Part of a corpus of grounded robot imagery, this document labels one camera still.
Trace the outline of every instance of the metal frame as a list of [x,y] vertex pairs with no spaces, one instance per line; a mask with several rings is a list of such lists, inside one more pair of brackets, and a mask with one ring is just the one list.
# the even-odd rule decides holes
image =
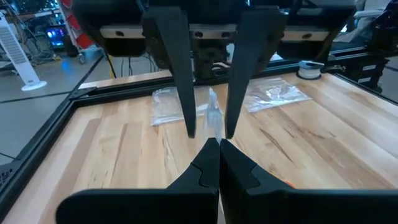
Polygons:
[[[332,53],[335,53],[337,56],[335,63],[361,60],[363,57],[368,57],[370,55],[375,56],[375,54],[366,53],[365,48]],[[384,57],[386,54],[383,53],[378,55]],[[0,166],[0,222],[5,218],[8,211],[29,182],[30,178],[34,175],[41,162],[45,159],[54,142],[58,139],[77,108],[149,96],[154,90],[175,85],[172,77],[166,77],[101,88],[87,88],[79,90],[78,87],[90,75],[102,58],[103,56],[100,57],[90,68],[90,71],[83,77],[82,81],[77,84],[75,89],[71,91],[67,98],[54,111],[51,117],[39,129],[25,148],[23,148],[20,154],[16,157],[16,160],[12,161],[10,164]],[[253,76],[252,78],[271,77],[284,73],[296,72],[298,70],[297,62],[298,61],[296,60],[270,62],[265,71]],[[216,77],[209,80],[198,80],[194,85],[218,85],[227,82],[227,71],[218,70],[216,72]],[[363,89],[380,96],[380,94],[370,89]]]

